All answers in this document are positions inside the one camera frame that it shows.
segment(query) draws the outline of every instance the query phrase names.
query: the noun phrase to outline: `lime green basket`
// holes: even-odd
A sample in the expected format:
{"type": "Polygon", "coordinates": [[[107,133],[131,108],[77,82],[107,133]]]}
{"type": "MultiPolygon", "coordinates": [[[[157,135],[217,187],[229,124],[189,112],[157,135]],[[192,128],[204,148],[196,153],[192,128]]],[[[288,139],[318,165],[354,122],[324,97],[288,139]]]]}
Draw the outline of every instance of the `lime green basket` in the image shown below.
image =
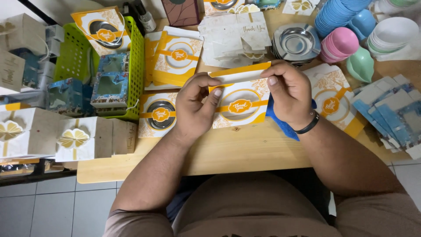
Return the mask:
{"type": "MultiPolygon", "coordinates": [[[[133,17],[126,16],[124,20],[131,32],[127,107],[135,107],[127,110],[125,115],[107,116],[105,118],[137,121],[139,120],[140,109],[138,99],[143,91],[145,75],[145,40],[137,28],[133,17]]],[[[60,45],[60,57],[57,58],[54,81],[61,81],[71,77],[84,81],[90,77],[88,51],[92,51],[93,54],[95,74],[98,70],[99,55],[75,23],[65,24],[63,28],[65,39],[60,45]]]]}

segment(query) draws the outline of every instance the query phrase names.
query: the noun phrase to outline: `bracelet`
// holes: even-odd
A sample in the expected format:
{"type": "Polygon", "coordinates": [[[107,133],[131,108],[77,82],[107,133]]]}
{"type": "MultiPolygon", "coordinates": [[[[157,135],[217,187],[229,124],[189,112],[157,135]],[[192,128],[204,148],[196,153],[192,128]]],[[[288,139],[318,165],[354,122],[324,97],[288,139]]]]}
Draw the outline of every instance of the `bracelet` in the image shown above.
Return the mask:
{"type": "Polygon", "coordinates": [[[303,129],[301,129],[301,130],[298,130],[298,131],[295,131],[295,130],[294,130],[294,132],[295,132],[296,134],[303,134],[303,133],[306,133],[306,132],[310,131],[312,128],[314,128],[314,127],[316,126],[317,122],[319,121],[319,113],[318,113],[318,112],[316,112],[316,111],[314,110],[314,111],[313,111],[313,112],[311,112],[310,114],[315,114],[314,119],[313,119],[313,120],[310,122],[310,124],[309,124],[309,125],[307,125],[305,128],[303,128],[303,129]]]}

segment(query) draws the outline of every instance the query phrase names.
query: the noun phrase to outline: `hand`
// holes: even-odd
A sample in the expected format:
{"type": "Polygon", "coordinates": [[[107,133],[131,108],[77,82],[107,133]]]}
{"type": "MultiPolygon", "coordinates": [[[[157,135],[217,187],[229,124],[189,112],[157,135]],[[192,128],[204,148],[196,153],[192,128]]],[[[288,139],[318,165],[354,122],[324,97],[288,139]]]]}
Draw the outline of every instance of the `hand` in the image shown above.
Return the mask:
{"type": "Polygon", "coordinates": [[[222,89],[215,89],[209,94],[208,86],[218,86],[221,82],[207,73],[197,73],[184,84],[177,95],[177,122],[172,130],[182,145],[192,145],[212,126],[213,116],[222,89]]]}
{"type": "Polygon", "coordinates": [[[294,130],[305,128],[313,120],[312,90],[309,78],[283,60],[272,61],[272,66],[260,75],[267,83],[274,100],[273,110],[278,119],[294,130]]]}

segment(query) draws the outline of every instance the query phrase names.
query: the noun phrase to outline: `blue microfiber towel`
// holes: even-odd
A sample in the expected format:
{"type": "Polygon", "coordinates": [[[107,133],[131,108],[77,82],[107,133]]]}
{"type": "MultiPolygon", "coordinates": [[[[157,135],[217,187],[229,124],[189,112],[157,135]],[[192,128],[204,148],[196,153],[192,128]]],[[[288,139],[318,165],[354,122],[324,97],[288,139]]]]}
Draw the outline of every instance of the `blue microfiber towel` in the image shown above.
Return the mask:
{"type": "MultiPolygon", "coordinates": [[[[289,126],[284,121],[279,120],[276,117],[275,112],[273,111],[273,102],[274,101],[273,101],[273,98],[272,98],[272,94],[270,94],[270,96],[269,96],[269,102],[267,104],[266,116],[271,117],[273,119],[273,121],[275,121],[275,123],[278,124],[278,126],[282,129],[282,131],[285,133],[285,135],[287,137],[299,141],[298,136],[294,132],[294,130],[292,129],[292,127],[289,126]]],[[[313,109],[316,109],[317,108],[317,104],[316,104],[316,102],[313,99],[312,99],[312,107],[313,107],[313,109]]]]}

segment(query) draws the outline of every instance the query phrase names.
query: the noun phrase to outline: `wooden table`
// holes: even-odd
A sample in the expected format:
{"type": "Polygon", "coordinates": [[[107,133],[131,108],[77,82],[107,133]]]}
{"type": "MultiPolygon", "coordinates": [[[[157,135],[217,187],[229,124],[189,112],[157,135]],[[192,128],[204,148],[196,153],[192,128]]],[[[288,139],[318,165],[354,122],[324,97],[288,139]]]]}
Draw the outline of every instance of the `wooden table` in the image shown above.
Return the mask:
{"type": "MultiPolygon", "coordinates": [[[[298,22],[313,25],[315,13],[312,16],[289,15],[282,14],[281,9],[283,6],[280,7],[280,10],[264,12],[270,36],[281,25],[298,22]]],[[[157,25],[157,30],[162,30],[165,25],[168,25],[168,21],[167,19],[158,20],[157,25]]],[[[197,26],[185,27],[185,29],[197,30],[197,26]]],[[[302,67],[301,70],[312,68],[320,63],[322,62],[314,60],[311,64],[302,67]]],[[[344,62],[337,65],[344,72],[351,87],[356,88],[360,85],[348,74],[344,62]]],[[[223,70],[223,68],[205,66],[202,61],[199,61],[197,67],[197,72],[218,70],[223,70]]],[[[417,88],[421,88],[420,61],[376,62],[375,71],[374,80],[387,75],[393,77],[403,74],[417,88]]],[[[393,154],[386,150],[372,126],[366,126],[356,139],[385,162],[410,159],[405,152],[393,154]]],[[[124,180],[159,140],[160,138],[138,139],[134,154],[79,162],[77,164],[78,182],[97,183],[124,180]]],[[[211,129],[192,147],[183,168],[183,174],[204,175],[310,166],[301,144],[286,137],[271,118],[266,118],[265,122],[260,124],[211,129]]]]}

